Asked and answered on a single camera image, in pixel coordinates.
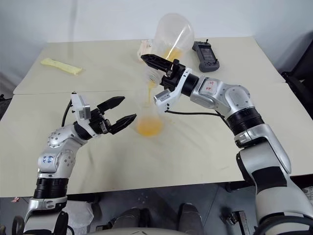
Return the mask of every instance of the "white table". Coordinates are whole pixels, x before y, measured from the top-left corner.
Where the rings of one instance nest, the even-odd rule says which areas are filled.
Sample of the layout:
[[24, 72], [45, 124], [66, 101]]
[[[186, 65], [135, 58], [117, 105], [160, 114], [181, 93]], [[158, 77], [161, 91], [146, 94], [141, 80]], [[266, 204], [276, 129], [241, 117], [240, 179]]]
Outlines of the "white table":
[[[251, 38], [220, 39], [221, 42], [224, 42], [220, 44], [218, 39], [214, 40], [216, 41], [212, 42], [212, 45], [220, 60], [221, 68], [216, 72], [208, 73], [208, 75], [223, 79], [224, 74], [223, 81], [242, 84], [249, 88], [257, 110], [261, 113], [264, 121], [271, 125], [289, 155], [292, 174], [312, 173], [311, 133], [313, 132], [313, 122], [288, 85], [282, 83], [283, 78], [274, 70]], [[235, 60], [235, 56], [231, 63], [229, 57], [233, 55], [233, 52], [221, 47], [222, 44], [230, 45], [231, 41], [236, 44], [242, 40], [245, 41], [245, 46], [241, 45], [240, 50], [247, 54], [250, 53], [251, 58], [258, 58], [257, 65], [254, 65], [251, 59], [249, 67], [243, 66], [240, 60]], [[92, 47], [87, 45], [97, 43], [100, 42], [82, 44]], [[107, 91], [95, 92], [93, 89], [97, 90], [98, 87], [100, 90], [101, 86], [96, 86], [92, 82], [84, 83], [87, 81], [85, 75], [89, 71], [86, 66], [82, 66], [86, 69], [84, 77], [69, 75], [68, 79], [80, 79], [81, 81], [72, 83], [71, 87], [71, 83], [66, 82], [67, 74], [54, 68], [40, 68], [36, 64], [37, 62], [29, 72], [29, 74], [37, 75], [33, 77], [27, 75], [25, 79], [28, 79], [29, 82], [23, 81], [16, 89], [16, 95], [0, 121], [1, 197], [33, 194], [36, 186], [37, 158], [45, 147], [49, 133], [60, 126], [64, 109], [69, 101], [69, 92], [72, 90], [87, 90], [88, 92], [81, 93], [86, 96], [92, 107], [112, 96], [124, 95], [126, 99], [121, 105], [106, 113], [106, 117], [111, 122], [124, 115], [140, 114], [140, 108], [136, 102], [138, 96], [138, 92], [135, 90], [136, 83], [129, 83], [131, 89], [124, 86], [125, 83], [121, 82], [124, 77], [118, 76], [123, 73], [122, 68], [115, 71], [116, 76], [119, 77], [118, 80], [104, 78], [98, 80], [103, 85], [105, 81], [110, 81], [112, 86], [115, 86], [114, 88], [110, 85], [105, 87], [108, 89]], [[196, 60], [190, 60], [190, 63], [190, 67], [193, 69], [197, 67]], [[133, 78], [138, 79], [137, 82], [140, 84], [138, 78], [140, 73], [134, 70], [130, 70], [130, 73], [133, 74]], [[263, 80], [260, 77], [254, 79], [254, 73], [261, 74]], [[42, 80], [48, 83], [46, 86], [40, 85], [40, 74]], [[195, 69], [195, 74], [200, 74], [197, 69]], [[57, 86], [52, 81], [49, 83], [50, 79], [47, 77], [51, 79], [55, 77], [56, 83], [60, 83], [63, 79], [63, 86]], [[17, 91], [22, 90], [24, 91], [21, 94], [17, 94]], [[208, 111], [190, 102], [185, 96], [181, 97], [175, 110], [182, 112]], [[73, 116], [69, 113], [67, 123], [72, 121], [74, 121]], [[101, 138], [90, 140], [77, 154], [77, 162], [69, 181], [68, 193], [243, 179], [235, 159], [239, 149], [234, 144], [231, 131], [220, 118], [165, 114], [164, 121], [165, 128], [157, 137], [142, 137], [135, 131], [135, 123], [133, 123], [114, 136], [107, 134]]]
[[[284, 82], [252, 37], [210, 38], [209, 42], [221, 65], [217, 71], [207, 73], [209, 76], [248, 89]], [[144, 63], [136, 55], [139, 46], [140, 40], [49, 43], [14, 94], [134, 90], [143, 80]], [[41, 65], [40, 61], [47, 57], [84, 71], [75, 76]], [[180, 61], [195, 75], [202, 74], [193, 50]]]

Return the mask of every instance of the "silver robot arm segment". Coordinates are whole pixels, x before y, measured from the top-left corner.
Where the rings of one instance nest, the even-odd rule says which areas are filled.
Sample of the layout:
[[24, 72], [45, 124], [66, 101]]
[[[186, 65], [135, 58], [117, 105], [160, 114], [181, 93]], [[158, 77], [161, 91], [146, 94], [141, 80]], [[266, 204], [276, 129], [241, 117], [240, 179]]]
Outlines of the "silver robot arm segment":
[[148, 66], [165, 72], [161, 82], [165, 91], [155, 96], [155, 103], [161, 111], [170, 111], [175, 103], [172, 101], [184, 94], [196, 104], [216, 110], [226, 120], [236, 145], [241, 149], [236, 156], [240, 171], [245, 180], [256, 186], [259, 227], [255, 234], [280, 234], [303, 229], [287, 222], [310, 224], [312, 227], [313, 206], [290, 179], [290, 160], [270, 126], [264, 124], [256, 111], [246, 88], [194, 76], [191, 69], [178, 60], [170, 62], [152, 54], [141, 58]]
[[118, 106], [124, 98], [113, 97], [90, 111], [85, 99], [72, 93], [70, 104], [76, 122], [52, 132], [38, 158], [37, 188], [28, 204], [24, 234], [66, 234], [68, 215], [62, 208], [67, 203], [67, 184], [76, 153], [89, 139], [116, 134], [132, 123], [136, 114], [125, 116], [114, 125], [104, 118], [104, 112]]

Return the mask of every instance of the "remote control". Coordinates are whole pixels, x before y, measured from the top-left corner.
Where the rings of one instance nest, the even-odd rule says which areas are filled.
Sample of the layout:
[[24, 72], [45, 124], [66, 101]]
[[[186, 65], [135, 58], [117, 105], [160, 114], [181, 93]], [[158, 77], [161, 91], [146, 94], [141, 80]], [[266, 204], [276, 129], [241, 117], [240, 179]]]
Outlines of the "remote control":
[[212, 72], [220, 67], [220, 62], [215, 57], [211, 44], [207, 42], [194, 42], [192, 50], [195, 50], [199, 59], [199, 69], [201, 72]]

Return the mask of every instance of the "orange liquid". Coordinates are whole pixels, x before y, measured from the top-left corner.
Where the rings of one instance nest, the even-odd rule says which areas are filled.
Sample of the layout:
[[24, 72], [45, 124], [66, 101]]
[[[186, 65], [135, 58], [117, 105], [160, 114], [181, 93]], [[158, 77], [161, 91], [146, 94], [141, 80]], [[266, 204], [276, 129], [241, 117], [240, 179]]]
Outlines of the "orange liquid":
[[[168, 48], [163, 56], [164, 59], [173, 61], [179, 59], [182, 55], [182, 51], [177, 48]], [[151, 103], [151, 91], [155, 87], [155, 83], [152, 81], [148, 84], [148, 104]], [[163, 122], [160, 117], [152, 113], [138, 117], [137, 119], [137, 132], [143, 136], [155, 136], [158, 135], [163, 129]]]
[[173, 61], [174, 59], [179, 59], [182, 56], [182, 51], [180, 49], [175, 48], [168, 48], [164, 53], [163, 58], [169, 61]]
[[143, 116], [137, 121], [137, 132], [143, 136], [155, 136], [162, 128], [163, 123], [158, 116]]

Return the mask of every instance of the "floor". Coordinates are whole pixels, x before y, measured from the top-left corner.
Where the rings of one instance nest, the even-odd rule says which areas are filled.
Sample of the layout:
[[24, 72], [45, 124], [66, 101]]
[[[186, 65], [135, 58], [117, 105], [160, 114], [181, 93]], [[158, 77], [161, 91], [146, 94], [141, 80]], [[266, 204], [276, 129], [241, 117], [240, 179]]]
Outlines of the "floor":
[[[198, 208], [207, 235], [241, 235], [238, 224], [227, 226], [221, 221], [224, 208], [244, 210], [253, 234], [256, 226], [254, 190], [248, 187], [229, 193], [217, 184], [201, 184], [104, 192], [99, 203], [92, 206], [94, 219], [90, 231], [132, 207], [148, 208], [154, 227], [175, 229], [180, 204], [189, 202]], [[14, 216], [24, 216], [28, 198], [21, 198], [18, 203], [11, 203], [11, 200], [0, 198], [0, 224], [7, 227], [7, 235], [11, 234]]]

